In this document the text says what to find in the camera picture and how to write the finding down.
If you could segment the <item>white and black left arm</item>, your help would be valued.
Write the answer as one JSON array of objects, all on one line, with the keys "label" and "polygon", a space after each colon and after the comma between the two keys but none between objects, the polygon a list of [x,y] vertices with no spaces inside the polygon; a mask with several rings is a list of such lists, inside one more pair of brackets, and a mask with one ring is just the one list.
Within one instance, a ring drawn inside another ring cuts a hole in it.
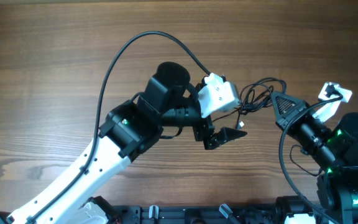
[{"label": "white and black left arm", "polygon": [[211,73],[192,85],[181,65],[161,63],[146,89],[109,112],[98,135],[81,156],[30,202],[0,212],[0,223],[119,223],[120,216],[94,193],[111,177],[163,138],[166,126],[193,128],[207,150],[245,136],[244,131],[215,131],[211,114],[240,103],[235,84]]}]

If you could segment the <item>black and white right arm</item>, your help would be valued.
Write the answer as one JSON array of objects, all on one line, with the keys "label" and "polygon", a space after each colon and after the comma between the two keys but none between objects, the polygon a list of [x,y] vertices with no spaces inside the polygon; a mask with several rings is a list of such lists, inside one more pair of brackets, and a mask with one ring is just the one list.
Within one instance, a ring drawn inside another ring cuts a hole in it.
[{"label": "black and white right arm", "polygon": [[[345,114],[334,129],[313,116],[315,108],[338,103],[342,98],[335,90],[328,100],[309,105],[278,91],[271,95],[276,124],[282,130],[278,157],[290,187],[323,220],[358,223],[358,113]],[[317,177],[319,205],[308,200],[288,174],[283,160],[286,136],[296,140],[322,170]]]}]

